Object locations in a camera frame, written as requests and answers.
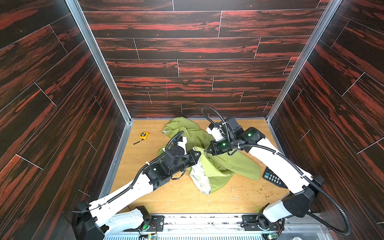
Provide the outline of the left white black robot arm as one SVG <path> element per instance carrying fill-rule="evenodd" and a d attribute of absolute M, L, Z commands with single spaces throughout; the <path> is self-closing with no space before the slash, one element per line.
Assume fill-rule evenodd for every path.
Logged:
<path fill-rule="evenodd" d="M 199 151 L 186 152 L 183 147 L 172 146 L 146 163 L 130 183 L 96 201 L 78 203 L 72 220 L 76 239 L 103 240 L 106 236 L 148 224 L 151 216 L 143 206 L 126 214 L 119 211 L 167 184 L 174 174 L 196 165 L 200 156 Z"/>

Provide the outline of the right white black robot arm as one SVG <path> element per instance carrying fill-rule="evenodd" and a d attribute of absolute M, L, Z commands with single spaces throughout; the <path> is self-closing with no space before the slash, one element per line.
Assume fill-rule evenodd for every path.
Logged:
<path fill-rule="evenodd" d="M 310 184 L 322 185 L 324 179 L 314 178 L 295 164 L 290 164 L 281 152 L 258 129 L 247 130 L 229 117 L 219 123 L 211 123 L 207 132 L 214 137 L 207 152 L 213 156 L 231 151 L 245 151 L 267 166 L 264 179 L 290 192 L 281 200 L 264 206 L 258 213 L 258 227 L 267 231 L 282 218 L 295 216 L 303 218 L 310 209 L 318 190 Z"/>

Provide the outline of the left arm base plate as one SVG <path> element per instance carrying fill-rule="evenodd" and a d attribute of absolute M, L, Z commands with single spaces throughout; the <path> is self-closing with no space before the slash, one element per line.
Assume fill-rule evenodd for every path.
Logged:
<path fill-rule="evenodd" d="M 145 220 L 138 228 L 125 229 L 124 232 L 162 232 L 164 230 L 165 216 L 151 215 L 150 220 Z"/>

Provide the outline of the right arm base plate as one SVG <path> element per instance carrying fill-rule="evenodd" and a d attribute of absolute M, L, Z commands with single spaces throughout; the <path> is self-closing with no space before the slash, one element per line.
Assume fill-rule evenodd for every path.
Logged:
<path fill-rule="evenodd" d="M 284 228 L 285 219 L 269 222 L 267 219 L 259 219 L 258 215 L 242 215 L 240 223 L 245 231 L 280 232 Z"/>

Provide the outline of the green Snoopy zip jacket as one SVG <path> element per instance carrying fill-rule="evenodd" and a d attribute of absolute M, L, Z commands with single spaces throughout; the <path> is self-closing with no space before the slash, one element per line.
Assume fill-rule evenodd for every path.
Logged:
<path fill-rule="evenodd" d="M 183 131 L 187 139 L 187 150 L 202 153 L 196 165 L 187 168 L 189 176 L 196 187 L 203 194 L 209 195 L 224 187 L 234 174 L 239 174 L 251 180 L 259 180 L 260 167 L 240 152 L 232 156 L 222 154 L 213 156 L 205 152 L 214 138 L 202 130 L 198 124 L 184 117 L 177 117 L 169 121 L 162 134 L 173 138 Z"/>

